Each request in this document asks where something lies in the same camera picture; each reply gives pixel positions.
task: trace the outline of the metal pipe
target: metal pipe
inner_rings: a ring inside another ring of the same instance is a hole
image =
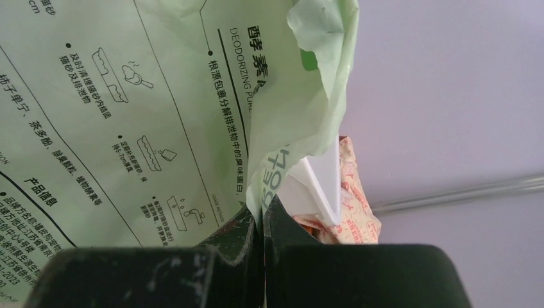
[[[458,191],[430,194],[415,198],[378,204],[372,207],[375,214],[495,198],[497,196],[544,191],[544,175],[529,176],[516,180],[495,182]]]

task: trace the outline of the white surface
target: white surface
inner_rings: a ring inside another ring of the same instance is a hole
[[[278,191],[287,213],[340,224],[339,161],[339,143],[335,142],[322,156],[303,158],[293,166]]]
[[[371,205],[544,171],[542,1],[359,3],[340,133]]]
[[[378,217],[381,243],[426,243],[454,262],[474,307],[542,307],[544,194]]]

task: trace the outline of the faucet icon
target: faucet icon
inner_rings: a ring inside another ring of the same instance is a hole
[[[190,211],[184,212],[183,215],[185,217],[189,217],[191,214],[194,214],[196,217],[196,221],[199,225],[202,225],[202,219],[205,217],[204,213],[201,213],[199,210],[192,209]]]

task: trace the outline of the white plastic container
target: white plastic container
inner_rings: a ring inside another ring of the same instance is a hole
[[[339,143],[333,143],[322,156],[308,156],[293,166],[278,191],[278,197],[291,216],[315,216],[328,225],[339,225]]]

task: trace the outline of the green spot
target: green spot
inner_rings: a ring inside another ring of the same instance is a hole
[[[300,59],[302,66],[308,72],[318,69],[318,59],[313,51],[300,50]]]

